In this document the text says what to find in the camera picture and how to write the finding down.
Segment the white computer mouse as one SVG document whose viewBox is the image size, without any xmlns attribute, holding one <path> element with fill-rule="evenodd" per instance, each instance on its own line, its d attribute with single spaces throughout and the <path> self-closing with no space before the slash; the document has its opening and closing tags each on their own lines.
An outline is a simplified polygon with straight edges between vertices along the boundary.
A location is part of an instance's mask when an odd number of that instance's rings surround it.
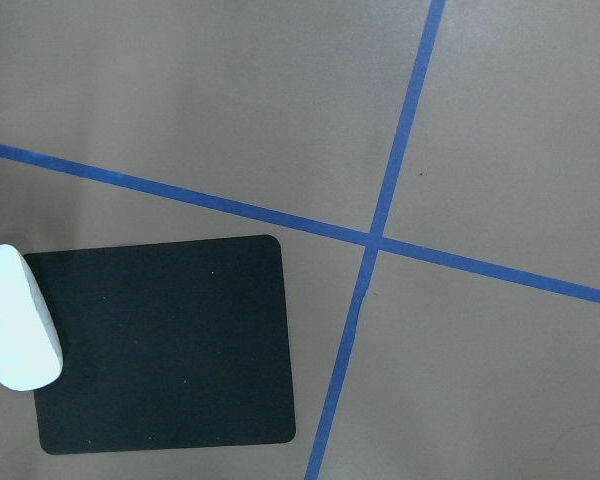
<svg viewBox="0 0 600 480">
<path fill-rule="evenodd" d="M 31 391 L 63 369 L 58 334 L 38 283 L 21 253 L 0 245 L 0 384 Z"/>
</svg>

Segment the black mouse pad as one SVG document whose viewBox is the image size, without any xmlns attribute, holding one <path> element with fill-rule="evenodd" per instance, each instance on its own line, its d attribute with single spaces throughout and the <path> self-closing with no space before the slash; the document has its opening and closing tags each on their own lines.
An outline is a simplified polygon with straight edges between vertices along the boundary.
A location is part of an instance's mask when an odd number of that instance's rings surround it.
<svg viewBox="0 0 600 480">
<path fill-rule="evenodd" d="M 279 444 L 296 433 L 270 235 L 29 253 L 62 372 L 34 394 L 51 455 Z"/>
</svg>

